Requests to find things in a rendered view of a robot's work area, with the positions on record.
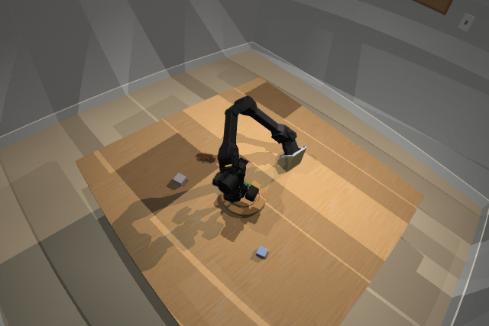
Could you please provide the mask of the light blue block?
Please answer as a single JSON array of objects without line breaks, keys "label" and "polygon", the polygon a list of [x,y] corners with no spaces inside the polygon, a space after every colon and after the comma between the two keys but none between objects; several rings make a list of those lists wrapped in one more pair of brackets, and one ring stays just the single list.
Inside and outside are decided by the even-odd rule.
[{"label": "light blue block", "polygon": [[267,252],[268,252],[268,249],[266,249],[262,246],[259,246],[257,253],[256,253],[256,256],[265,258],[265,256],[267,255]]}]

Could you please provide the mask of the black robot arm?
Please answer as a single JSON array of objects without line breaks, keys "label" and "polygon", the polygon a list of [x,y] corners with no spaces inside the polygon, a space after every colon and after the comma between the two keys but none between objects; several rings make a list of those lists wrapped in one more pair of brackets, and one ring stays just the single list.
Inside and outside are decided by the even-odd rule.
[{"label": "black robot arm", "polygon": [[[256,101],[245,96],[235,100],[234,104],[225,110],[225,127],[222,145],[218,152],[219,171],[222,174],[218,178],[218,188],[223,192],[223,199],[229,202],[241,201],[241,187],[238,185],[245,177],[247,160],[239,158],[236,144],[238,114],[251,116],[255,121],[271,131],[272,138],[279,144],[282,143],[284,155],[291,155],[301,148],[296,144],[296,132],[285,124],[278,124],[257,107]],[[226,165],[230,165],[227,166]]]}]

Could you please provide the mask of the white cube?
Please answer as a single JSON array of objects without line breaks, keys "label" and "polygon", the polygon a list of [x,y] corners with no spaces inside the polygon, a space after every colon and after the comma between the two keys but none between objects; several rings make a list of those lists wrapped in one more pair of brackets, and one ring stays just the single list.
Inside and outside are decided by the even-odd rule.
[{"label": "white cube", "polygon": [[177,175],[173,178],[173,183],[181,187],[185,183],[185,181],[186,181],[186,176],[184,176],[181,173],[177,173]]}]

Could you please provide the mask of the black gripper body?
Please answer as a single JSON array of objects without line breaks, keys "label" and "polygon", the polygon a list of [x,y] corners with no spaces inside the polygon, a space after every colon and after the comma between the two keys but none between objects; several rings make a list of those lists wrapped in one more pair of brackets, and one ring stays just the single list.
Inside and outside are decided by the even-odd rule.
[{"label": "black gripper body", "polygon": [[[214,179],[212,180],[212,184],[214,186],[218,186],[217,180],[218,180],[218,178],[220,178],[222,176],[222,174],[220,172],[218,172],[215,175]],[[259,192],[259,188],[256,188],[254,186],[250,186],[249,189],[248,189],[248,186],[244,185],[243,183],[244,183],[244,180],[238,182],[238,185],[240,185],[240,187],[241,187],[241,193],[242,193],[242,195],[245,195],[245,198],[247,200],[253,202],[255,200],[258,192]]]}]

